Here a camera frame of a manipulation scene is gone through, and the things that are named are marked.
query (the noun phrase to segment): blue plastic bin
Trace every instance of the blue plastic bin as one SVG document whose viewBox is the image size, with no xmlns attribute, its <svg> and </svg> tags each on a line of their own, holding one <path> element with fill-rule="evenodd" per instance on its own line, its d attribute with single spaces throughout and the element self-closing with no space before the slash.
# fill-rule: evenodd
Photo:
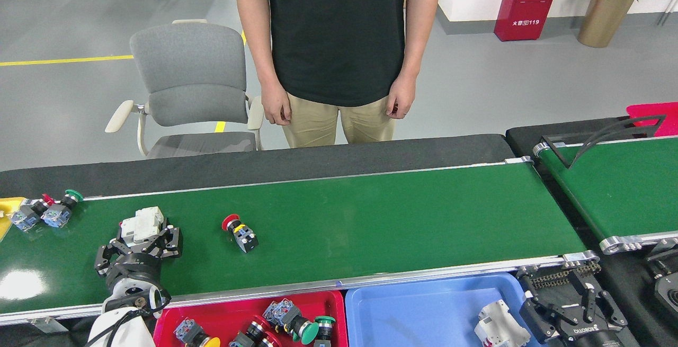
<svg viewBox="0 0 678 347">
<path fill-rule="evenodd" d="M 363 287 L 346 293 L 351 347 L 479 347 L 473 332 L 483 307 L 503 299 L 519 315 L 523 290 L 512 275 L 496 273 L 454 279 Z M 539 347 L 530 333 L 529 347 Z"/>
</svg>

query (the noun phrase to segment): gray office chair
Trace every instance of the gray office chair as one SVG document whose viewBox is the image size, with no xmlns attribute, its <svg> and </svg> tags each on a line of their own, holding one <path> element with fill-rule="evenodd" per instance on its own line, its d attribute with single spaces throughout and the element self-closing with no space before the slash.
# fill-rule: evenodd
<svg viewBox="0 0 678 347">
<path fill-rule="evenodd" d="M 225 26 L 184 22 L 135 33 L 129 47 L 150 93 L 148 103 L 123 102 L 106 132 L 119 130 L 129 113 L 139 114 L 137 145 L 148 158 L 262 149 L 261 97 L 245 94 L 245 48 L 240 33 Z M 160 138 L 148 152 L 146 116 L 161 126 L 194 122 L 246 123 L 253 132 L 211 132 Z"/>
</svg>

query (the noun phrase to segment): fire extinguisher box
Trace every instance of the fire extinguisher box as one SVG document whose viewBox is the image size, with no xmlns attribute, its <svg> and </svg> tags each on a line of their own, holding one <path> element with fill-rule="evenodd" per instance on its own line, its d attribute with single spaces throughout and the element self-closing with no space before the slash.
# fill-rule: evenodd
<svg viewBox="0 0 678 347">
<path fill-rule="evenodd" d="M 494 33 L 502 41 L 537 40 L 553 0 L 502 0 Z"/>
</svg>

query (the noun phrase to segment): khaki pants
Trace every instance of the khaki pants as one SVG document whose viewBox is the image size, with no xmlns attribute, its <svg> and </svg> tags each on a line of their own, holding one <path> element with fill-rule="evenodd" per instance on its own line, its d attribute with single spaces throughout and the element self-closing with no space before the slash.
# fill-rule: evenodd
<svg viewBox="0 0 678 347">
<path fill-rule="evenodd" d="M 325 105 L 288 94 L 292 118 L 283 126 L 290 147 L 330 146 L 337 131 L 337 114 L 349 144 L 393 139 L 395 120 L 386 115 L 388 97 L 357 108 Z"/>
</svg>

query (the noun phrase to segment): red plastic bin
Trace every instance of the red plastic bin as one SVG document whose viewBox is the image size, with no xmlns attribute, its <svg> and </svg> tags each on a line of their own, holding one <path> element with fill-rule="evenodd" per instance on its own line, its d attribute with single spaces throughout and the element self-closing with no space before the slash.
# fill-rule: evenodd
<svg viewBox="0 0 678 347">
<path fill-rule="evenodd" d="M 245 332 L 249 323 L 254 319 L 254 315 L 261 316 L 271 301 L 280 301 L 283 298 L 295 302 L 303 316 L 310 320 L 320 315 L 335 318 L 332 347 L 349 346 L 344 297 L 339 291 L 165 309 L 155 325 L 153 342 L 158 347 L 184 347 L 184 344 L 174 336 L 174 330 L 185 318 L 191 318 L 201 325 L 209 336 L 219 337 L 222 347 L 228 347 L 228 343 L 235 339 L 238 332 Z M 301 342 L 293 342 L 288 335 L 276 334 L 276 337 L 283 347 L 301 347 L 302 345 Z"/>
<path fill-rule="evenodd" d="M 666 137 L 669 135 L 678 135 L 678 102 L 664 103 L 646 103 L 642 105 L 631 105 L 627 107 L 627 113 L 631 118 L 640 118 L 648 115 L 665 114 L 666 119 L 654 134 L 655 137 Z M 651 126 L 656 124 L 656 120 L 641 120 L 636 122 L 637 126 Z"/>
</svg>

